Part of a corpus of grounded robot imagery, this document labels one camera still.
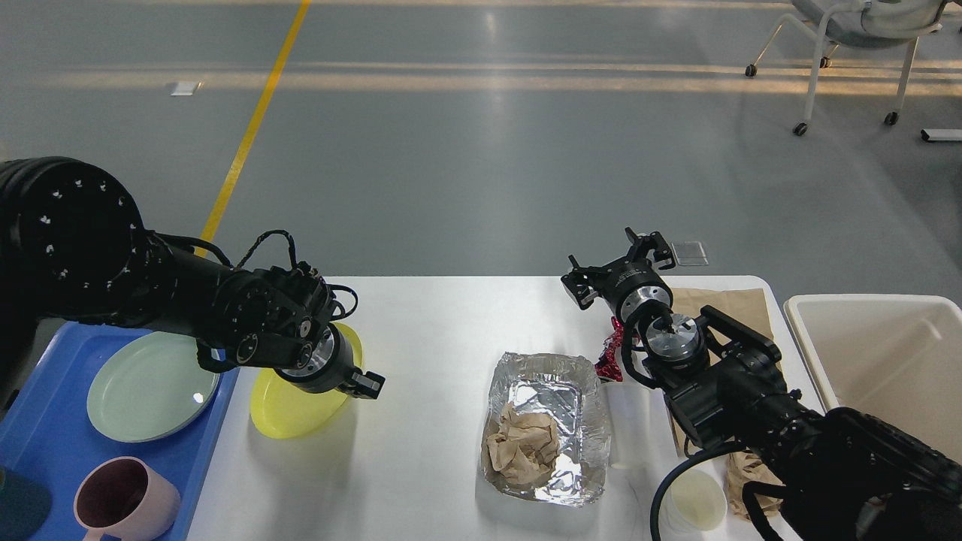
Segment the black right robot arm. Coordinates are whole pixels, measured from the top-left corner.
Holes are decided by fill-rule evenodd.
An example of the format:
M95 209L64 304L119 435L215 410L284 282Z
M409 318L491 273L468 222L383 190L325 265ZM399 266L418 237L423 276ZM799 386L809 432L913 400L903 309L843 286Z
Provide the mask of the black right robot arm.
M673 310L660 271L676 266L661 233L625 230L628 253L604 266L573 255L562 283L581 310L601 298L621 325L616 359L643 386L663 391L671 418L698 452L674 467L650 507L661 537L664 498L683 473L731 453L758 455L779 483L746 482L741 500L765 540L779 534L759 503L803 540L958 540L960 465L905 431L851 407L821 414L801 403L779 369L773 340L718 308Z

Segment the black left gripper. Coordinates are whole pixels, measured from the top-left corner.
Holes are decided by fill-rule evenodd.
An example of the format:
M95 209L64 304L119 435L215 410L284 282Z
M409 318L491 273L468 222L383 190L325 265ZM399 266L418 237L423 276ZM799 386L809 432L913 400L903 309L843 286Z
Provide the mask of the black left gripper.
M274 372L306 393L341 391L353 398L377 400L387 379L378 373L363 372L362 355L361 341L353 328L328 325L305 367Z

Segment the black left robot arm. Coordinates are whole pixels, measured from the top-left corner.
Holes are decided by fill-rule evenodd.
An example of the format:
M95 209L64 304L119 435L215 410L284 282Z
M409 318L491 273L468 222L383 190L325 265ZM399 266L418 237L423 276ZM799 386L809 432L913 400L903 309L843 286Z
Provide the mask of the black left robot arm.
M199 237L147 229L130 192L102 168L68 157L2 164L2 312L187 336L210 373L266 367L311 394L376 398L334 326L352 311L296 252L286 267L232 264Z

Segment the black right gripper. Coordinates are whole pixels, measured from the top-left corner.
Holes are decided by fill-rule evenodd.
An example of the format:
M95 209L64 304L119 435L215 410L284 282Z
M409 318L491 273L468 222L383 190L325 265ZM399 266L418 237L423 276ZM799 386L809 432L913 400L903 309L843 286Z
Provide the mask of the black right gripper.
M640 235L625 228L630 247L626 257L605 266L581 266L567 257L570 270L561 277L563 287L580 310L601 299L621 323L649 323L671 312L673 294L660 271L676 267L676 254L659 231Z

